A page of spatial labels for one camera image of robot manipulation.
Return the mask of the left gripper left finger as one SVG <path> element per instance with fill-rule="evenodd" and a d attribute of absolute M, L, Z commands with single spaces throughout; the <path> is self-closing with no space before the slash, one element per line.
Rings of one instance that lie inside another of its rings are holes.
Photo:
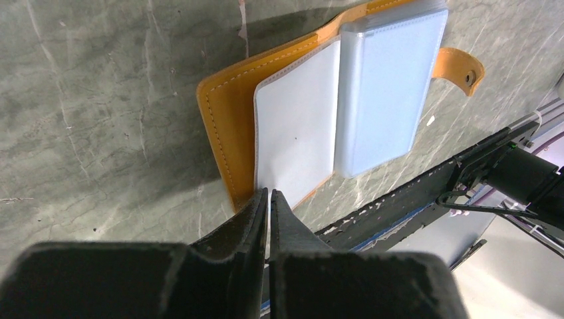
<path fill-rule="evenodd" d="M 1 281 L 2 318 L 258 318 L 268 192 L 191 243 L 43 242 Z"/>

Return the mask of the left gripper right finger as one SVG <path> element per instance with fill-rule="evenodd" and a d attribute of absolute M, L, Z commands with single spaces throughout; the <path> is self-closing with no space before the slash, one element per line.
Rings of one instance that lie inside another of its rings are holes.
<path fill-rule="evenodd" d="M 331 248 L 271 194 L 272 318 L 466 318 L 448 266 L 429 253 Z"/>

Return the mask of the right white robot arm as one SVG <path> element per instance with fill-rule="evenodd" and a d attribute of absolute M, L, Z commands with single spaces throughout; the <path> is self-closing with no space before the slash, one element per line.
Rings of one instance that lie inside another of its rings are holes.
<path fill-rule="evenodd" d="M 436 204 L 456 211 L 491 213 L 508 221 L 519 221 L 534 233 L 563 247 L 563 168 L 509 143 L 484 155 L 463 161 L 452 180 L 465 188 L 447 191 Z M 477 183 L 484 183 L 524 206 L 523 210 L 507 206 L 456 204 Z"/>

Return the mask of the orange leather card holder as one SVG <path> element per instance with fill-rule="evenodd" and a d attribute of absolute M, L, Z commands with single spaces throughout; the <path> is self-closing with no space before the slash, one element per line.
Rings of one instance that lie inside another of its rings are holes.
<path fill-rule="evenodd" d="M 484 66 L 441 45 L 444 1 L 370 1 L 202 80 L 198 106 L 231 205 L 278 189 L 295 207 L 330 176 L 408 153 L 430 81 L 471 96 Z"/>

